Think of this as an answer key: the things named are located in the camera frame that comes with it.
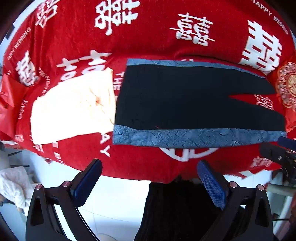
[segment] black cloth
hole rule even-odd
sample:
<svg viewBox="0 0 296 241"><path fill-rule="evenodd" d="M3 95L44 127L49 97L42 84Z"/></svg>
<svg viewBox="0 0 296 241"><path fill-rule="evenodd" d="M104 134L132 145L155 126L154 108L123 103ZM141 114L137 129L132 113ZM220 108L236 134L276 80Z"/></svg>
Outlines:
<svg viewBox="0 0 296 241"><path fill-rule="evenodd" d="M221 212L203 185L189 181L151 183L134 241L199 241ZM239 208L233 230L237 230L243 213Z"/></svg>
<svg viewBox="0 0 296 241"><path fill-rule="evenodd" d="M274 93L265 78L234 69L127 66L115 124L138 130L285 131L285 119L280 113L229 97Z"/></svg>

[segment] cream fabric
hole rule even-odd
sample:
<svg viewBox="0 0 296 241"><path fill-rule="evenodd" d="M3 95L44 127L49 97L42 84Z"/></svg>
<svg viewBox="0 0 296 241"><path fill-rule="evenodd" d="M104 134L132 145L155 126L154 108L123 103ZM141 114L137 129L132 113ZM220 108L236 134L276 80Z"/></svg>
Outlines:
<svg viewBox="0 0 296 241"><path fill-rule="evenodd" d="M0 193L19 208L30 206L34 187L24 167L0 171Z"/></svg>
<svg viewBox="0 0 296 241"><path fill-rule="evenodd" d="M60 82L33 103L34 144L113 131L116 101L113 70L92 71Z"/></svg>

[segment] white tile floor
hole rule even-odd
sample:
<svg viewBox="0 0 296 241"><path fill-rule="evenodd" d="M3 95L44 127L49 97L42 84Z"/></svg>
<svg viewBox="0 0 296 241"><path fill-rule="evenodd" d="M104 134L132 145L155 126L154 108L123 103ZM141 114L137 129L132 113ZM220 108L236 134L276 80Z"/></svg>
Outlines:
<svg viewBox="0 0 296 241"><path fill-rule="evenodd" d="M46 188L72 180L79 172L57 162L48 164L26 150L22 155L23 164L30 165ZM149 183L101 176L79 212L94 234L104 233L118 241L133 241L141 224ZM58 205L56 210L67 237L75 240Z"/></svg>

